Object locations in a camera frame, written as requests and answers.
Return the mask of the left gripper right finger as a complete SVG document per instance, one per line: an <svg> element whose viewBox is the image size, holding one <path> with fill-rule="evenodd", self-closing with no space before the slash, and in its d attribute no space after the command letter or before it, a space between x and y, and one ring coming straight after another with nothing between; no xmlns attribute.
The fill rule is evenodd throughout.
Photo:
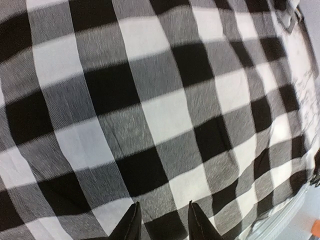
<svg viewBox="0 0 320 240"><path fill-rule="evenodd" d="M187 221L190 240L223 240L196 202L189 202Z"/></svg>

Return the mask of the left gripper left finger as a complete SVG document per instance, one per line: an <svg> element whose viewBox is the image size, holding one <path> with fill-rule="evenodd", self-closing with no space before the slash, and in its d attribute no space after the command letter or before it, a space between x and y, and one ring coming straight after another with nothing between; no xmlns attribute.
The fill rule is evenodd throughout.
<svg viewBox="0 0 320 240"><path fill-rule="evenodd" d="M108 240L140 240L142 230L142 212L139 202L133 203L123 215Z"/></svg>

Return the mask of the black white plaid shirt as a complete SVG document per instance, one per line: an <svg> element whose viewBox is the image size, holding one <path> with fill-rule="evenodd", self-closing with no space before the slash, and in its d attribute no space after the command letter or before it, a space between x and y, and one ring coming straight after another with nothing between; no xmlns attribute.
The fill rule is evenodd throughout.
<svg viewBox="0 0 320 240"><path fill-rule="evenodd" d="M226 240L313 176L283 0L3 0L0 237Z"/></svg>

